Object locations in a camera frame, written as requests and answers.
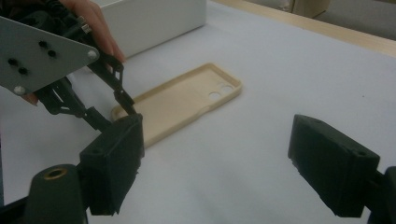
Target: cardboard box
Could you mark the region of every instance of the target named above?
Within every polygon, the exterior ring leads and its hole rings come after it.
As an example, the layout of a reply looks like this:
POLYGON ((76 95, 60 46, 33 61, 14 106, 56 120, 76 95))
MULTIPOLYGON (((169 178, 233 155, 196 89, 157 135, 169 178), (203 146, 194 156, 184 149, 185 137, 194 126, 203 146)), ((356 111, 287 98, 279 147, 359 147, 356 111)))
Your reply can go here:
POLYGON ((93 0, 129 57, 206 22, 206 0, 93 0))

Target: phone case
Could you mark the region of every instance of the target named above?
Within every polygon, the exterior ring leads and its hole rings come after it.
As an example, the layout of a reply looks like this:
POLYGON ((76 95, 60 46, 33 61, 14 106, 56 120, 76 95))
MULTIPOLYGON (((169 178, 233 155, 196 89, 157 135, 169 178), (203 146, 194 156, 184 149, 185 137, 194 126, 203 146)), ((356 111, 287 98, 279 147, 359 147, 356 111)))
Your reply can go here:
MULTIPOLYGON (((213 63, 204 64, 134 98, 134 109, 143 115, 145 148, 230 101, 242 90, 240 80, 213 63)), ((120 105, 114 120, 127 113, 120 105)))

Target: white table surface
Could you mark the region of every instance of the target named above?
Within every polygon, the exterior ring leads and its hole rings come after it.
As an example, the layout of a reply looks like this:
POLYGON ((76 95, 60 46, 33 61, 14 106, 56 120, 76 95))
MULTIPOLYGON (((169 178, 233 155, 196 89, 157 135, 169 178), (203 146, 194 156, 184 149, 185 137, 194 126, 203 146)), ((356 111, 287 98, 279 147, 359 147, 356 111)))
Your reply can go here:
MULTIPOLYGON (((240 96, 147 149, 120 214, 90 223, 366 223, 335 217, 288 159, 294 114, 322 119, 381 156, 396 159, 396 59, 301 28, 208 2, 207 25, 125 64, 136 96, 212 62, 240 78, 240 96)), ((72 79, 86 106, 117 103, 83 70, 72 79)), ((26 196, 51 165, 78 163, 99 132, 50 115, 0 89, 5 201, 26 196)))

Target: metal bracket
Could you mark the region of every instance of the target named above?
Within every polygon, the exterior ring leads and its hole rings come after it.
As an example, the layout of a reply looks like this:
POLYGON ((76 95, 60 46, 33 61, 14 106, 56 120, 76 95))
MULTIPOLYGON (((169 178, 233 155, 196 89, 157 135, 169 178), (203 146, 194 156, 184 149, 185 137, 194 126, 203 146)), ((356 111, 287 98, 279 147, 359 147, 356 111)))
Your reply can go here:
POLYGON ((0 17, 0 86, 37 91, 95 62, 96 48, 0 17))

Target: wooden edge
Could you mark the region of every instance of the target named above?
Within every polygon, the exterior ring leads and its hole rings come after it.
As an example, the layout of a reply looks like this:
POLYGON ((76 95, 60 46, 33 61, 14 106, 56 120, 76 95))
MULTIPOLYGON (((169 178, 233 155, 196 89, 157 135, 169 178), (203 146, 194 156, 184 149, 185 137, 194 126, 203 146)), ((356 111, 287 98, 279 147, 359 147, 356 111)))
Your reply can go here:
POLYGON ((234 7, 256 15, 282 21, 305 30, 326 35, 349 44, 377 51, 396 58, 396 41, 383 37, 369 35, 363 32, 350 30, 341 26, 332 25, 323 21, 315 21, 306 17, 288 12, 264 7, 243 0, 212 0, 228 7, 234 7))

